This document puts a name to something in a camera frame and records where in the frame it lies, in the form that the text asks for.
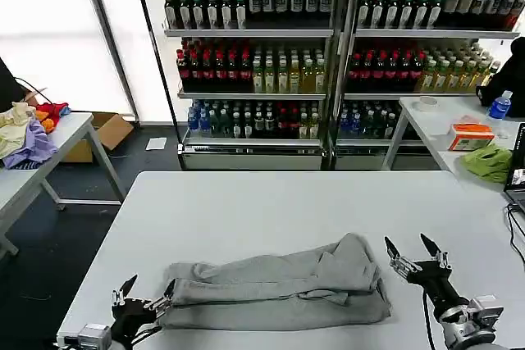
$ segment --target metal shelf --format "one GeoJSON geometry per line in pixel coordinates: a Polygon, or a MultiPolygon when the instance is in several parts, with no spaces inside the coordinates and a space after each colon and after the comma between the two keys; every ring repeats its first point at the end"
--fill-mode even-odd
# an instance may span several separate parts
{"type": "MultiPolygon", "coordinates": [[[[382,147],[388,148],[391,139],[337,139],[338,148],[359,148],[359,147],[382,147]]],[[[401,147],[424,147],[423,141],[405,140],[401,141],[401,147]]]]}
{"type": "Polygon", "coordinates": [[[184,146],[210,148],[322,148],[319,139],[201,139],[186,137],[184,146]]]}
{"type": "Polygon", "coordinates": [[[475,93],[462,93],[462,92],[412,92],[412,93],[345,93],[345,100],[399,100],[400,98],[406,97],[419,97],[419,96],[441,96],[441,97],[458,97],[458,96],[476,96],[475,93]]]}
{"type": "Polygon", "coordinates": [[[169,29],[167,37],[328,38],[333,29],[169,29]]]}
{"type": "Polygon", "coordinates": [[[396,37],[407,39],[503,39],[511,40],[519,32],[499,30],[439,30],[439,29],[357,29],[355,37],[396,37]]]}
{"type": "Polygon", "coordinates": [[[269,94],[269,93],[191,93],[182,89],[177,94],[179,98],[192,98],[196,100],[295,100],[295,101],[321,101],[325,94],[269,94]]]}

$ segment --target pile of clothes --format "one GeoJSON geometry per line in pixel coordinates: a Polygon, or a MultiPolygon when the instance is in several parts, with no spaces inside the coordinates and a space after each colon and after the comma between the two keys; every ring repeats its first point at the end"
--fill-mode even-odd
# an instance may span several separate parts
{"type": "Polygon", "coordinates": [[[57,152],[48,133],[55,129],[61,114],[71,111],[67,104],[43,104],[38,108],[26,102],[12,105],[0,113],[0,159],[8,169],[33,170],[57,152]]]}

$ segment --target dark floor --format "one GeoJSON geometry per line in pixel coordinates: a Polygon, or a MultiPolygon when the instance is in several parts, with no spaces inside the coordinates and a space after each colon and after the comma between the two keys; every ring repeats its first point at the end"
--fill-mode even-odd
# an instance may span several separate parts
{"type": "MultiPolygon", "coordinates": [[[[171,127],[137,129],[109,155],[127,188],[142,171],[180,169],[171,127]],[[145,151],[156,137],[167,137],[165,149],[145,151]]],[[[60,165],[48,181],[64,198],[113,199],[97,164],[60,165]]],[[[0,261],[0,349],[45,348],[43,339],[57,332],[117,210],[74,206],[59,212],[41,193],[12,226],[7,237],[20,252],[0,261]]]]}

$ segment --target purple clothing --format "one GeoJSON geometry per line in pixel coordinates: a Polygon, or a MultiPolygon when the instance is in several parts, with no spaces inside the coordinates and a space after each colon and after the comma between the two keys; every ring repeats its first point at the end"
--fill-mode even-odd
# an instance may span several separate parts
{"type": "Polygon", "coordinates": [[[49,141],[48,135],[38,120],[30,120],[25,131],[22,148],[3,158],[6,168],[12,168],[23,161],[43,163],[57,152],[57,147],[49,141]]]}

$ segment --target white table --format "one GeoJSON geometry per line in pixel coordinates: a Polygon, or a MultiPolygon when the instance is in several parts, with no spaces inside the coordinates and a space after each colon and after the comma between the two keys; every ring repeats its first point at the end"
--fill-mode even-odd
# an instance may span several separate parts
{"type": "Polygon", "coordinates": [[[0,169],[0,258],[9,252],[18,253],[18,248],[5,236],[20,214],[45,190],[53,201],[62,207],[65,204],[111,204],[120,205],[126,197],[126,189],[121,184],[113,165],[109,161],[97,132],[91,125],[93,115],[89,112],[73,112],[60,119],[57,128],[49,134],[49,139],[56,145],[58,152],[36,170],[0,169]],[[57,166],[60,160],[83,138],[87,138],[98,163],[105,170],[106,176],[120,201],[94,201],[62,199],[46,181],[46,176],[57,166]]]}
{"type": "MultiPolygon", "coordinates": [[[[299,332],[171,330],[140,350],[368,350],[428,348],[422,290],[389,267],[383,237],[428,258],[423,232],[450,252],[451,282],[464,296],[494,294],[505,310],[498,343],[523,346],[524,273],[509,247],[500,203],[480,210],[446,171],[143,172],[89,268],[59,333],[110,325],[111,291],[139,274],[131,297],[153,298],[176,261],[222,264],[332,243],[348,232],[368,240],[382,268],[393,316],[377,325],[299,332]]],[[[436,345],[441,328],[432,326],[436,345]]]]}
{"type": "MultiPolygon", "coordinates": [[[[442,138],[443,135],[449,132],[450,125],[458,122],[462,116],[469,115],[483,121],[486,116],[486,108],[481,106],[479,99],[476,97],[435,97],[435,99],[439,104],[438,108],[432,112],[422,112],[414,106],[419,101],[419,98],[404,97],[399,100],[403,110],[383,161],[383,170],[391,168],[395,154],[399,149],[399,143],[408,123],[410,123],[418,132],[419,138],[442,170],[451,171],[459,179],[471,184],[503,191],[503,185],[480,180],[477,176],[464,169],[459,158],[467,152],[449,151],[442,138]]],[[[525,122],[525,119],[506,118],[503,120],[502,128],[507,131],[509,137],[500,139],[496,136],[493,140],[494,143],[507,149],[514,149],[514,142],[521,122],[525,122]]]]}

